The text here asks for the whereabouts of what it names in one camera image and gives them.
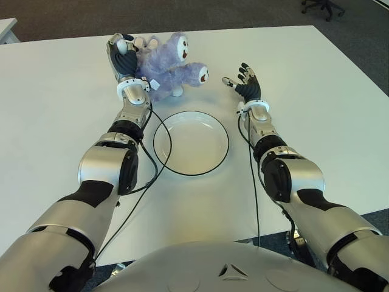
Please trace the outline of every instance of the gray carpet floor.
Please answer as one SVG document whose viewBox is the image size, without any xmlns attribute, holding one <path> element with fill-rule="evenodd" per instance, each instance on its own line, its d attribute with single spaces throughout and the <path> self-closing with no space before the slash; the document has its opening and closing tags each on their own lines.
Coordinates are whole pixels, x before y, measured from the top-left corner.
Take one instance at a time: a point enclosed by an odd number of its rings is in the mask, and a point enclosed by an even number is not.
<svg viewBox="0 0 389 292">
<path fill-rule="evenodd" d="M 333 1 L 346 13 L 330 23 L 325 21 L 326 11 L 319 8 L 302 14 L 300 0 L 0 0 L 0 19 L 18 19 L 13 31 L 21 41 L 114 32 L 314 25 L 389 95 L 389 11 L 373 0 Z M 365 218 L 389 235 L 388 209 Z M 262 237 L 261 246 L 293 256 L 285 244 L 285 232 Z M 107 279 L 113 267 L 99 267 L 84 292 Z"/>
</svg>

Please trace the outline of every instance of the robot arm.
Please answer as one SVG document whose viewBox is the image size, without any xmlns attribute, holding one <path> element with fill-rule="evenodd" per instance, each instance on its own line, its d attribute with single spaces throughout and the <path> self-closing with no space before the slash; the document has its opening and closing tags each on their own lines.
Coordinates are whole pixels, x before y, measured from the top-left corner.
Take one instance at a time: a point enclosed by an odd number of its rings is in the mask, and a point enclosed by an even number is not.
<svg viewBox="0 0 389 292">
<path fill-rule="evenodd" d="M 0 257 L 2 291 L 80 291 L 92 277 L 120 195 L 136 185 L 137 148 L 151 106 L 148 83 L 135 78 L 131 38 L 117 33 L 107 43 L 123 109 L 83 156 L 80 188 L 54 203 Z"/>
<path fill-rule="evenodd" d="M 353 210 L 324 199 L 323 173 L 277 133 L 253 70 L 243 63 L 239 71 L 242 85 L 222 81 L 244 97 L 238 113 L 266 193 L 293 219 L 330 274 L 362 291 L 383 291 L 389 281 L 389 237 Z"/>
</svg>

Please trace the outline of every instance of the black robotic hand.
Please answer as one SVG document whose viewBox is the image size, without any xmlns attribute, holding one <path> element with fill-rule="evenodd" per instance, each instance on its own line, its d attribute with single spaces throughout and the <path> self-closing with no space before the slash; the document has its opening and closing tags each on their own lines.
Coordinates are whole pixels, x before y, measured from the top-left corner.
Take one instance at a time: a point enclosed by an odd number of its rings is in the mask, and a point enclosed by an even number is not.
<svg viewBox="0 0 389 292">
<path fill-rule="evenodd" d="M 107 43 L 112 65 L 124 76 L 135 77 L 138 66 L 137 48 L 131 43 L 133 39 L 131 35 L 115 33 Z"/>
<path fill-rule="evenodd" d="M 237 93 L 243 96 L 245 103 L 250 100 L 261 99 L 261 87 L 256 79 L 253 69 L 251 69 L 249 65 L 242 63 L 239 71 L 243 75 L 238 74 L 238 78 L 242 80 L 243 84 L 238 84 L 227 77 L 223 77 L 222 82 L 225 85 L 234 88 Z"/>
</svg>

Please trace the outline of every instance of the purple plush toy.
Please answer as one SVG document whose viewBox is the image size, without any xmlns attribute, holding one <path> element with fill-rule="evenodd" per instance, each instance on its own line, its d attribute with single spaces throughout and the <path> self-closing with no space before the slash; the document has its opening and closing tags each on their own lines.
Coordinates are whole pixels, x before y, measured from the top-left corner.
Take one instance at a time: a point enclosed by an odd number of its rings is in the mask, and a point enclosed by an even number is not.
<svg viewBox="0 0 389 292">
<path fill-rule="evenodd" d="M 152 101 L 181 96 L 184 91 L 182 84 L 198 87 L 209 78 L 205 64 L 184 64 L 189 46 L 187 37 L 181 32 L 172 34 L 165 44 L 160 44 L 156 36 L 152 36 L 148 42 L 137 37 L 134 43 L 139 49 L 137 77 L 144 76 L 150 82 Z"/>
</svg>

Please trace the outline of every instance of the wire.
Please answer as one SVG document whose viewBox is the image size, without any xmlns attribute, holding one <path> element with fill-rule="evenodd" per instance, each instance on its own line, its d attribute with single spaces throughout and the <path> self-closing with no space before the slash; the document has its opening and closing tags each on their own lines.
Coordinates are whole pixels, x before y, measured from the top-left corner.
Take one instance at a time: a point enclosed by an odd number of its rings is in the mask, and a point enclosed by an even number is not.
<svg viewBox="0 0 389 292">
<path fill-rule="evenodd" d="M 152 104 L 151 101 L 150 101 L 150 113 L 149 113 L 149 115 L 148 115 L 148 117 L 147 117 L 147 120 L 146 120 L 145 124 L 144 124 L 143 127 L 141 128 L 142 131 L 146 128 L 146 126 L 147 126 L 147 124 L 148 124 L 148 121 L 149 121 L 150 118 L 151 118 L 152 113 L 153 113 L 153 104 Z"/>
<path fill-rule="evenodd" d="M 255 175 L 254 175 L 254 170 L 253 170 L 253 163 L 252 163 L 252 158 L 251 158 L 251 149 L 252 149 L 252 146 L 251 146 L 251 143 L 250 143 L 250 135 L 249 135 L 249 139 L 247 139 L 243 133 L 242 133 L 242 129 L 241 129 L 241 116 L 239 116 L 238 118 L 238 129 L 239 129 L 239 133 L 241 133 L 241 136 L 243 137 L 243 139 L 248 143 L 249 145 L 249 159 L 250 159 L 250 169 L 251 169 L 251 175 L 252 175 L 252 179 L 253 179 L 253 185 L 254 185 L 254 195 L 255 195 L 255 212 L 256 212 L 256 228 L 258 229 L 258 246 L 260 245 L 260 219 L 259 219 L 259 213 L 258 213 L 258 196 L 256 194 L 256 185 L 255 185 Z"/>
<path fill-rule="evenodd" d="M 151 109 L 151 113 L 153 113 L 161 122 L 161 124 L 164 126 L 164 128 L 166 129 L 166 132 L 168 133 L 168 137 L 169 137 L 169 143 L 170 143 L 170 149 L 169 149 L 169 154 L 166 158 L 166 161 L 165 163 L 163 164 L 161 170 L 159 171 L 159 173 L 157 174 L 156 178 L 154 179 L 153 182 L 155 182 L 155 180 L 159 177 L 159 175 L 162 173 L 162 171 L 164 170 L 169 158 L 170 158 L 170 155 L 171 155 L 171 148 L 172 148 L 172 142 L 171 142 L 171 136 L 170 136 L 170 133 L 169 133 L 169 130 L 168 128 L 166 127 L 165 123 L 163 122 L 163 120 L 156 114 L 155 111 L 153 111 Z M 135 206 L 133 207 L 133 209 L 131 210 L 131 212 L 128 214 L 128 216 L 126 217 L 126 219 L 123 221 L 123 223 L 119 226 L 119 228 L 115 231 L 115 233 L 111 236 L 111 238 L 105 243 L 105 245 L 102 247 L 102 249 L 98 252 L 97 256 L 96 256 L 96 259 L 98 259 L 98 257 L 102 254 L 102 252 L 107 248 L 107 246 L 112 242 L 112 240 L 115 238 L 115 236 L 120 232 L 120 230 L 122 229 L 122 227 L 126 224 L 126 222 L 128 221 L 128 219 L 131 217 L 131 215 L 134 213 L 135 211 L 135 208 L 138 206 L 140 200 L 143 198 L 143 196 L 145 195 L 145 193 L 147 192 L 147 190 L 153 185 L 153 182 L 151 184 L 149 184 L 146 189 L 143 191 L 143 193 L 139 196 L 139 199 L 137 200 Z"/>
<path fill-rule="evenodd" d="M 155 182 L 155 180 L 157 179 L 157 175 L 158 175 L 158 167 L 157 167 L 157 164 L 156 164 L 155 160 L 151 157 L 150 153 L 147 151 L 147 149 L 146 149 L 146 147 L 144 146 L 142 140 L 140 140 L 139 144 L 140 144 L 140 146 L 142 147 L 143 151 L 146 153 L 147 157 L 150 159 L 151 163 L 153 163 L 153 166 L 154 166 L 154 176 L 153 176 L 153 178 L 152 178 L 148 183 L 146 183 L 143 187 L 140 187 L 139 189 L 132 190 L 132 191 L 130 191 L 130 193 L 137 193 L 137 192 L 140 192 L 141 190 L 146 189 L 148 186 L 151 186 L 151 185 L 153 184 L 153 182 Z"/>
<path fill-rule="evenodd" d="M 144 129 L 146 128 L 150 118 L 151 118 L 151 115 L 153 114 L 153 104 L 151 103 L 150 101 L 150 114 L 148 115 L 147 117 L 147 120 L 145 122 L 145 124 L 142 126 L 141 130 L 144 131 Z M 141 190 L 144 190 L 147 188 L 147 186 L 150 186 L 153 182 L 155 182 L 155 180 L 157 179 L 157 174 L 158 174 L 158 168 L 157 168 L 157 164 L 155 162 L 155 160 L 151 157 L 150 153 L 147 151 L 146 147 L 144 146 L 142 140 L 140 140 L 139 142 L 140 146 L 142 147 L 143 151 L 146 153 L 147 157 L 149 158 L 149 160 L 151 161 L 151 163 L 153 164 L 154 166 L 154 176 L 153 178 L 148 181 L 143 187 L 140 187 L 138 189 L 135 189 L 135 190 L 132 190 L 130 191 L 129 193 L 127 193 L 127 195 L 129 195 L 130 193 L 137 193 L 137 192 L 140 192 Z"/>
<path fill-rule="evenodd" d="M 247 140 L 247 138 L 243 135 L 242 133 L 242 129 L 241 129 L 241 116 L 239 116 L 238 118 L 238 130 L 239 130 L 239 133 L 241 133 L 241 136 L 242 138 L 248 143 L 248 145 L 250 146 L 251 149 L 253 149 L 253 147 L 251 146 L 249 140 Z"/>
</svg>

